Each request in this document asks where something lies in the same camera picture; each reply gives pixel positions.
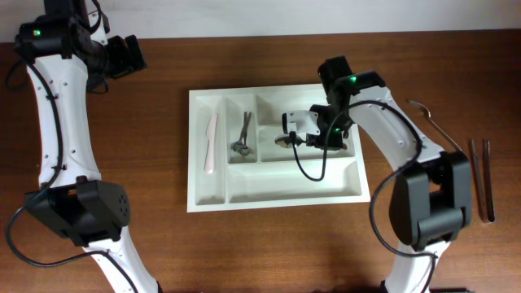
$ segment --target white tray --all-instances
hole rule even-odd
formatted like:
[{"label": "white tray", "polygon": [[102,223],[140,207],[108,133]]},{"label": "white tray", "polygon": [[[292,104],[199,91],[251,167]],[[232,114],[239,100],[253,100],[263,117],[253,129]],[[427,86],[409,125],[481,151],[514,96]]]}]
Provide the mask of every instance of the white tray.
[{"label": "white tray", "polygon": [[[282,134],[282,114],[309,110],[313,104],[327,105],[322,85],[191,90],[188,212],[369,202],[357,125],[344,141],[346,151],[328,152],[326,176],[320,182],[304,177],[291,148],[275,145],[274,139]],[[239,139],[244,112],[252,112],[247,145],[253,153],[247,157],[230,149]],[[219,115],[216,167],[206,174],[206,128],[215,113]],[[319,177],[323,152],[305,144],[297,151],[304,170]]]}]

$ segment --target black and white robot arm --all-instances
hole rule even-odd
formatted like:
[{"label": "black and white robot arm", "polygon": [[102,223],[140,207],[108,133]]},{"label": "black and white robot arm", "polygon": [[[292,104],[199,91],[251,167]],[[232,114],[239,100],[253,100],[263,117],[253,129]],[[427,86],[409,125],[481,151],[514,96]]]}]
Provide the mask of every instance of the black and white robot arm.
[{"label": "black and white robot arm", "polygon": [[[294,147],[298,163],[295,145],[299,142],[291,140],[298,133],[306,134],[307,147],[333,151],[344,147],[343,135],[348,135],[352,123],[369,134],[396,175],[389,216],[400,240],[397,250],[385,243],[374,223],[373,201],[378,194],[373,195],[370,205],[374,232],[387,249],[397,254],[381,290],[426,292],[434,270],[432,264],[437,264],[460,229],[470,224],[468,159],[460,151],[446,152],[423,134],[398,107],[376,72],[353,74],[347,60],[337,57],[328,59],[318,73],[329,105],[312,105],[309,112],[283,114],[283,145]],[[430,182],[439,189],[430,192]]]},{"label": "black and white robot arm", "polygon": [[[28,64],[42,136],[42,189],[26,194],[24,208],[58,236],[70,238],[86,252],[107,253],[110,257],[91,256],[115,292],[131,292],[133,288],[142,293],[161,292],[130,237],[130,206],[125,190],[101,181],[90,145],[85,107],[87,90],[106,83],[108,78],[144,69],[147,63],[135,36],[107,39],[107,17],[101,11],[87,15],[83,0],[44,3],[46,14],[22,24],[15,40],[16,52]],[[7,238],[19,256],[21,252],[14,247],[10,235]]]}]

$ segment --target wood grain surface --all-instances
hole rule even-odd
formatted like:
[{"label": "wood grain surface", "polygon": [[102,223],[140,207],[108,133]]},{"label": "wood grain surface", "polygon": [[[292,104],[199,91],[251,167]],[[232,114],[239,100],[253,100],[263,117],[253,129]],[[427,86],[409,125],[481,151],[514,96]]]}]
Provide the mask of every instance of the wood grain surface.
[{"label": "wood grain surface", "polygon": [[[519,292],[521,287],[521,31],[368,33],[299,37],[143,40],[150,67],[87,95],[92,147],[104,181],[123,185],[130,232],[165,292],[313,292],[377,286],[394,256],[373,235],[368,204],[186,213],[188,91],[318,83],[324,59],[347,55],[355,72],[374,69],[409,117],[451,146],[408,105],[414,99],[468,154],[490,139],[497,222],[472,224],[443,255],[432,287]],[[0,76],[17,60],[0,46]],[[370,189],[391,172],[361,131]],[[37,189],[40,134],[32,86],[0,87],[0,225]],[[391,188],[377,206],[383,236]],[[60,260],[81,249],[28,215],[14,240],[29,256]],[[0,241],[1,292],[110,292],[98,266],[79,260],[37,269]]]}]

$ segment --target white wall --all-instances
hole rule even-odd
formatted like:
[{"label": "white wall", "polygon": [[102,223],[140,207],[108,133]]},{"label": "white wall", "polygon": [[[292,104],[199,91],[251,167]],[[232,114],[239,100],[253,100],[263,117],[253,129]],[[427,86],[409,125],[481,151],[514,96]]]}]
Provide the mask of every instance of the white wall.
[{"label": "white wall", "polygon": [[[42,0],[1,1],[0,42],[43,14]],[[521,28],[521,0],[99,1],[112,33],[140,38]]]}]

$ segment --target white utensil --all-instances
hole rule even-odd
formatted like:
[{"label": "white utensil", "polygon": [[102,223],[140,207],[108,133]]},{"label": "white utensil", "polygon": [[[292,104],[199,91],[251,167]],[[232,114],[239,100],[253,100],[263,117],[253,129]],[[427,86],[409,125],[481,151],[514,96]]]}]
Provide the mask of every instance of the white utensil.
[{"label": "white utensil", "polygon": [[213,173],[215,169],[215,137],[217,131],[217,117],[216,114],[206,128],[206,137],[208,138],[208,150],[206,151],[206,162],[204,163],[204,171],[208,174]]}]

